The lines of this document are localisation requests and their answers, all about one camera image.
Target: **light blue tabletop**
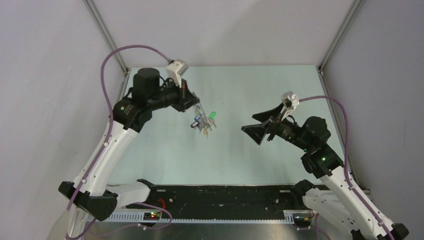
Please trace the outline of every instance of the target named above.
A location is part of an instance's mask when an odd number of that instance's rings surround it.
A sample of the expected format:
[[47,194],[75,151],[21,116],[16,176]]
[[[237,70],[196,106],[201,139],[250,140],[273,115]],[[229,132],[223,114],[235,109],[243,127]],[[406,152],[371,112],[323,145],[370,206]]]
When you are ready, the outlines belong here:
[[[127,90],[138,69],[131,69]],[[168,77],[164,67],[157,69]],[[185,113],[172,107],[154,111],[153,118],[128,146],[109,183],[137,179],[158,185],[296,184],[303,179],[320,182],[305,171],[301,149],[277,136],[259,146],[241,131],[243,125],[259,123],[252,115],[278,106],[285,92],[293,91],[300,99],[323,95],[315,66],[199,66],[189,67],[183,78],[200,98],[206,114],[216,112],[217,128],[212,127],[208,138],[190,128],[195,117],[192,108]],[[343,156],[325,100],[302,102],[293,116],[299,125],[310,116],[326,119],[331,132],[328,143]]]

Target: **green indicator light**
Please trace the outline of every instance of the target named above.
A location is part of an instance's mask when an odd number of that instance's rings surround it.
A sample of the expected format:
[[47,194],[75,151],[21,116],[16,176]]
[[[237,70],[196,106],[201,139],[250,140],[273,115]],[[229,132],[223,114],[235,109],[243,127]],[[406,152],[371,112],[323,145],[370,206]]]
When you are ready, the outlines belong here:
[[216,114],[217,113],[215,111],[211,112],[210,115],[209,115],[209,118],[214,119]]

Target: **robotic arm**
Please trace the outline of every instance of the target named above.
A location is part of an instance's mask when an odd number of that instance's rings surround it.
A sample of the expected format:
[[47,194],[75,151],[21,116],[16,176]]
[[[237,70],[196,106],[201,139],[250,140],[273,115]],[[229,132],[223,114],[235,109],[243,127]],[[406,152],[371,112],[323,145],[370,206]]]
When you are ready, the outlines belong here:
[[[252,116],[261,123],[243,126],[241,130],[258,145],[269,134],[268,141],[278,136],[302,149],[305,152],[301,157],[305,170],[325,184],[337,196],[343,207],[327,199],[308,180],[297,183],[291,192],[298,196],[306,207],[318,212],[341,232],[352,234],[354,240],[388,240],[390,236],[383,226],[388,228],[395,240],[404,239],[409,233],[406,227],[402,223],[394,224],[381,213],[350,174],[352,187],[347,184],[344,163],[327,144],[331,133],[327,129],[325,119],[311,116],[300,127],[290,116],[299,105],[297,96],[290,91],[281,99],[282,103],[278,107]],[[378,214],[382,222],[371,214],[366,205]]]
[[[59,192],[71,199],[76,186],[82,181],[73,203],[99,221],[107,219],[115,208],[144,202],[150,193],[148,182],[113,186],[107,183],[121,155],[144,124],[152,118],[153,111],[172,106],[178,112],[185,112],[200,102],[189,91],[187,81],[181,77],[187,68],[187,64],[180,59],[172,61],[166,68],[169,78],[162,85],[157,69],[140,69],[133,78],[133,87],[113,107],[113,126],[108,143],[105,143],[105,138],[109,132],[109,123],[85,167],[72,182],[63,181]],[[101,155],[96,156],[102,147]],[[96,157],[96,163],[83,179]]]

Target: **wall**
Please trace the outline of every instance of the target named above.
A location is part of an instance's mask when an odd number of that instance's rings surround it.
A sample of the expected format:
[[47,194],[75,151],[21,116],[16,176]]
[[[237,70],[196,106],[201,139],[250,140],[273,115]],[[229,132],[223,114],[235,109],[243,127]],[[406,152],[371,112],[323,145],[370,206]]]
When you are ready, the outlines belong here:
[[366,1],[324,76],[346,107],[349,152],[376,205],[422,239],[424,1]]
[[[121,0],[95,3],[116,45],[146,44],[190,66],[318,65],[352,0]],[[122,53],[130,67],[163,66]]]
[[[67,204],[59,184],[105,129],[109,51],[82,1],[1,1],[0,32],[1,239],[46,239]],[[115,100],[115,62],[105,76]]]

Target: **white wall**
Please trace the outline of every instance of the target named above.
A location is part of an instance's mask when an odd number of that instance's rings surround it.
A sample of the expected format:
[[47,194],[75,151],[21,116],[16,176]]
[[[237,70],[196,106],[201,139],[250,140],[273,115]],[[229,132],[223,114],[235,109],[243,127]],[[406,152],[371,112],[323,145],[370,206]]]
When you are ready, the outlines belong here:
[[[0,32],[0,238],[46,239],[67,204],[59,184],[105,129],[109,51],[82,1],[1,1]],[[115,100],[113,61],[105,76]]]
[[[154,46],[190,66],[318,65],[352,2],[95,1],[117,46]],[[131,67],[163,66],[152,52],[122,56]]]
[[422,239],[424,1],[366,1],[324,76],[350,117],[361,183]]

